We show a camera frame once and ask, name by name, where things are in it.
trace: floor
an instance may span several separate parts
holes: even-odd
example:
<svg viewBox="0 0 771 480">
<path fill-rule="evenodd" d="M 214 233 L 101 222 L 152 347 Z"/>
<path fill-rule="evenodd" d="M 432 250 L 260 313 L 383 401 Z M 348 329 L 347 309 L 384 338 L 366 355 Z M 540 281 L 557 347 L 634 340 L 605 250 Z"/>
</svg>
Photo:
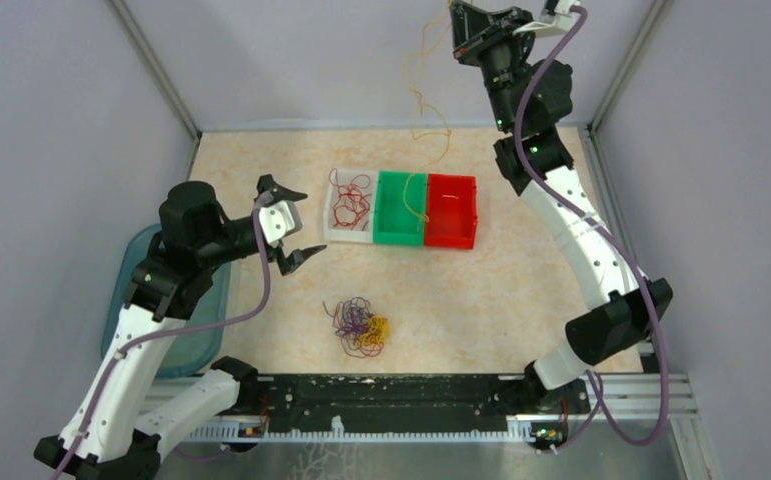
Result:
<svg viewBox="0 0 771 480">
<path fill-rule="evenodd" d="M 586 192 L 595 202 L 578 132 L 560 131 Z M 407 130 L 205 134 L 192 178 L 215 186 L 231 218 L 249 215 L 255 183 L 272 173 L 309 194 L 298 204 L 306 227 L 286 251 L 324 242 L 328 175 L 334 167 L 426 171 L 477 179 L 478 227 L 471 251 L 330 243 L 297 272 L 273 266 L 264 312 L 227 328 L 221 355 L 273 373 L 516 373 L 563 338 L 585 313 L 573 272 L 538 216 L 500 176 L 493 129 L 455 129 L 413 140 Z M 262 294 L 258 261 L 233 267 L 227 317 Z M 323 303 L 363 296 L 389 319 L 391 336 L 375 358 L 346 355 Z M 640 372 L 637 352 L 622 352 L 599 371 Z"/>
</svg>

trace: teal plastic tub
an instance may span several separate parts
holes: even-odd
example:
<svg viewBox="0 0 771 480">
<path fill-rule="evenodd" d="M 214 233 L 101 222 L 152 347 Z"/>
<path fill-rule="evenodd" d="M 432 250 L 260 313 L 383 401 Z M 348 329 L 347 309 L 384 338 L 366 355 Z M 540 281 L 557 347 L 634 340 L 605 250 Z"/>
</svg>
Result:
<svg viewBox="0 0 771 480">
<path fill-rule="evenodd" d="M 102 335 L 101 353 L 103 357 L 105 357 L 111 339 L 114 337 L 114 331 L 117 330 L 120 309 L 123 307 L 123 294 L 132 278 L 132 271 L 146 257 L 150 240 L 159 231 L 161 231 L 161 225 L 147 227 L 138 233 L 126 247 L 126 254 L 123 256 L 120 273 L 117 275 L 114 295 L 108 309 L 108 320 Z M 228 263 L 214 272 L 212 277 L 214 285 L 200 299 L 187 326 L 195 327 L 226 319 L 230 273 L 231 266 Z M 222 340 L 222 328 L 177 337 L 173 340 L 173 344 L 161 362 L 161 367 L 155 378 L 159 380 L 180 378 L 197 373 L 217 356 Z"/>
<path fill-rule="evenodd" d="M 406 203 L 418 214 L 426 214 L 428 178 L 425 173 L 411 175 L 408 172 L 379 172 L 373 243 L 423 245 L 425 222 L 406 208 Z"/>
</svg>

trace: plastic bin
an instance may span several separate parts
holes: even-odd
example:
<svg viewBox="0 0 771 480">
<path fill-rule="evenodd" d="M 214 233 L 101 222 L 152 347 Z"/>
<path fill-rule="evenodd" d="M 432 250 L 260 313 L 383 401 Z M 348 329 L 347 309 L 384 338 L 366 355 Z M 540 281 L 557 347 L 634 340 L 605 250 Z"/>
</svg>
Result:
<svg viewBox="0 0 771 480">
<path fill-rule="evenodd" d="M 427 174 L 412 176 L 407 172 L 379 172 L 379 187 L 376 193 L 376 216 L 374 217 L 373 241 L 390 245 L 423 245 L 424 221 L 409 211 L 403 201 L 417 213 L 426 213 Z"/>
<path fill-rule="evenodd" d="M 108 351 L 117 322 L 120 317 L 120 309 L 123 307 L 123 293 L 132 277 L 132 270 L 146 257 L 152 236 L 161 230 L 161 225 L 153 225 L 143 229 L 126 247 L 123 263 L 120 265 L 120 273 L 117 275 L 117 283 L 114 286 L 114 295 L 108 310 L 108 321 L 102 335 L 102 356 Z M 225 264 L 214 272 L 212 280 L 214 285 L 203 295 L 197 304 L 194 314 L 187 326 L 205 325 L 226 319 L 226 299 L 229 293 L 230 264 Z M 173 340 L 167 355 L 161 362 L 155 378 L 171 379 L 187 377 L 197 373 L 217 356 L 220 351 L 220 343 L 223 339 L 223 329 L 184 335 Z"/>
<path fill-rule="evenodd" d="M 427 247 L 472 249 L 476 240 L 476 178 L 429 175 Z"/>
<path fill-rule="evenodd" d="M 346 194 L 346 185 L 358 187 L 370 205 L 370 211 L 358 218 L 347 208 L 344 201 L 339 202 L 339 193 Z M 323 207 L 323 236 L 333 242 L 373 243 L 373 219 L 376 212 L 376 192 L 379 185 L 379 170 L 359 170 L 338 168 L 329 174 L 329 189 L 326 192 L 326 205 Z"/>
</svg>

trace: string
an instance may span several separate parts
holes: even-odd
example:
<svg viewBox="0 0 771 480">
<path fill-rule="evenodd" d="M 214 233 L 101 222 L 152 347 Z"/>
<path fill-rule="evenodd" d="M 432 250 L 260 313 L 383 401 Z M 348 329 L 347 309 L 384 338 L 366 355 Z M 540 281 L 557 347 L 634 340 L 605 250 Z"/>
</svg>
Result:
<svg viewBox="0 0 771 480">
<path fill-rule="evenodd" d="M 359 185 L 364 180 L 367 180 L 367 185 Z M 370 213 L 370 193 L 365 194 L 364 190 L 370 188 L 370 176 L 365 174 L 359 174 L 350 180 L 350 183 L 340 184 L 338 183 L 338 169 L 332 169 L 329 172 L 329 183 L 335 187 L 338 193 L 338 198 L 335 203 L 332 204 L 332 217 L 335 219 L 333 227 L 349 228 L 355 230 L 358 224 L 367 217 Z M 344 221 L 341 217 L 346 218 L 346 214 L 349 214 L 352 220 Z M 361 231 L 366 231 L 369 220 L 365 220 L 364 225 L 361 227 Z"/>
<path fill-rule="evenodd" d="M 444 117 L 444 115 L 441 113 L 440 110 L 438 110 L 435 106 L 427 103 L 423 99 L 423 92 L 421 92 L 419 84 L 421 75 L 423 74 L 423 67 L 426 62 L 426 57 L 431 55 L 435 50 L 438 49 L 438 46 L 441 45 L 441 42 L 444 40 L 444 37 L 447 35 L 447 32 L 450 31 L 451 25 L 447 24 L 446 27 L 441 31 L 441 33 L 438 35 L 438 38 L 435 40 L 435 42 L 432 44 L 432 46 L 427 50 L 426 49 L 426 35 L 427 31 L 430 27 L 434 25 L 438 25 L 442 23 L 444 20 L 446 20 L 449 11 L 450 11 L 450 1 L 447 1 L 447 7 L 444 9 L 444 12 L 441 14 L 440 17 L 436 18 L 435 20 L 431 20 L 429 22 L 426 22 L 426 24 L 423 26 L 423 29 L 420 33 L 420 50 L 414 53 L 410 53 L 406 55 L 406 57 L 403 59 L 403 68 L 402 68 L 402 76 L 403 76 L 403 83 L 406 85 L 406 88 L 409 89 L 409 91 L 414 94 L 415 99 L 417 100 L 417 106 L 415 110 L 412 112 L 412 114 L 409 116 L 409 132 L 411 133 L 412 140 L 420 140 L 423 137 L 427 136 L 434 136 L 434 135 L 440 135 L 446 138 L 446 143 L 444 145 L 444 149 L 441 152 L 440 155 L 438 155 L 437 158 L 432 160 L 431 162 L 427 163 L 423 167 L 420 168 L 420 170 L 423 170 L 425 168 L 428 168 L 439 161 L 441 161 L 444 156 L 447 154 L 447 152 L 450 150 L 450 139 L 452 137 L 453 131 L 450 129 L 449 123 L 447 122 L 447 118 Z M 410 61 L 414 58 L 417 58 L 416 68 L 415 68 L 415 75 L 414 75 L 414 82 L 411 82 L 409 75 L 408 75 L 408 65 Z M 441 122 L 443 123 L 444 131 L 431 131 L 431 132 L 424 132 L 421 134 L 418 134 L 415 131 L 415 120 L 419 117 L 421 117 L 424 113 L 425 109 L 431 110 L 435 115 L 438 116 L 438 118 L 441 119 Z M 409 191 L 409 183 L 411 182 L 411 179 L 414 178 L 414 176 L 417 175 L 417 173 L 412 173 L 406 178 L 406 184 L 403 188 L 403 205 L 406 207 L 406 209 L 412 213 L 412 215 L 416 216 L 418 219 L 418 231 L 420 231 L 421 222 L 426 223 L 429 222 L 429 216 L 427 216 L 425 213 L 419 213 L 414 208 L 412 208 L 411 205 L 409 205 L 408 202 L 408 191 Z"/>
<path fill-rule="evenodd" d="M 323 310 L 332 317 L 335 335 L 341 338 L 344 353 L 351 357 L 375 357 L 382 352 L 390 335 L 388 319 L 370 311 L 370 302 L 354 297 L 338 302 L 330 312 L 323 303 Z"/>
</svg>

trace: blue container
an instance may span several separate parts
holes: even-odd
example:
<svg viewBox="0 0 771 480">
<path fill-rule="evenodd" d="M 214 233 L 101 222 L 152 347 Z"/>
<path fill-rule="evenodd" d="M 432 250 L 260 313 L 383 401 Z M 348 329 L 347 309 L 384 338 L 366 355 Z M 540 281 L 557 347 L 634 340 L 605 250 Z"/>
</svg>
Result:
<svg viewBox="0 0 771 480">
<path fill-rule="evenodd" d="M 114 286 L 114 296 L 111 298 L 111 306 L 108 310 L 108 321 L 105 324 L 105 332 L 102 335 L 102 356 L 108 351 L 114 331 L 117 330 L 117 321 L 120 309 L 123 307 L 123 294 L 126 286 L 132 278 L 132 271 L 146 257 L 150 240 L 156 232 L 161 231 L 161 225 L 156 224 L 143 229 L 126 247 L 123 263 L 120 265 L 120 273 L 117 275 L 117 284 Z M 208 323 L 220 322 L 226 319 L 226 299 L 229 294 L 229 274 L 231 265 L 220 267 L 212 280 L 214 285 L 203 295 L 197 304 L 194 314 L 186 326 L 196 327 Z M 173 340 L 173 344 L 167 351 L 161 367 L 155 378 L 159 380 L 187 377 L 197 373 L 202 367 L 217 356 L 220 351 L 220 343 L 223 340 L 223 329 L 218 328 L 207 332 L 183 335 Z"/>
</svg>

